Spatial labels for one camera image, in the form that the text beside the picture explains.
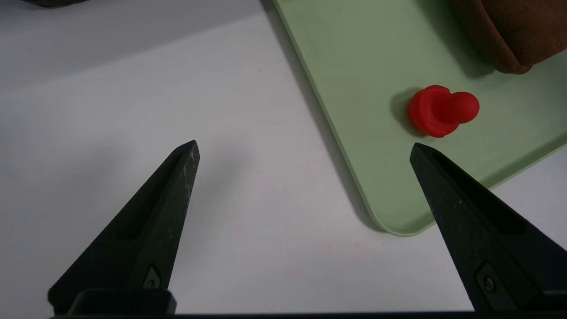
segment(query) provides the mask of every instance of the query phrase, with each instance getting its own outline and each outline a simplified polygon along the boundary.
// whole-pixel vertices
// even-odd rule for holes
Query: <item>brown fabric object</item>
[[[479,51],[500,72],[523,74],[567,49],[567,0],[452,0],[452,4]]]

